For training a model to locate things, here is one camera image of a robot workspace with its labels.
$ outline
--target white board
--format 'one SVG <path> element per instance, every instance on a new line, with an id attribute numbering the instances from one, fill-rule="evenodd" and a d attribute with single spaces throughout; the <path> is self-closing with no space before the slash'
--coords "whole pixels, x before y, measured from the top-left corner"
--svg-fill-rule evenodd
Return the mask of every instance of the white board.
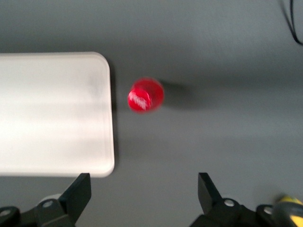
<path id="1" fill-rule="evenodd" d="M 0 175 L 109 175 L 109 66 L 95 52 L 0 54 Z"/>

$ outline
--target gray table surface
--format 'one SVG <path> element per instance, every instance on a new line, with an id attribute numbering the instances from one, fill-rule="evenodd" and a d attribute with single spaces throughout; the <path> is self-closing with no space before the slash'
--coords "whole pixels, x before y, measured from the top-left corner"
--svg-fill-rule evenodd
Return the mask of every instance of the gray table surface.
<path id="1" fill-rule="evenodd" d="M 0 52 L 96 51 L 113 78 L 116 166 L 92 179 L 79 227 L 186 227 L 201 214 L 197 174 L 250 209 L 303 199 L 303 47 L 282 0 L 0 1 Z M 303 1 L 295 1 L 303 39 Z M 160 79 L 163 107 L 128 109 L 132 83 Z M 0 177 L 22 211 L 73 178 Z"/>

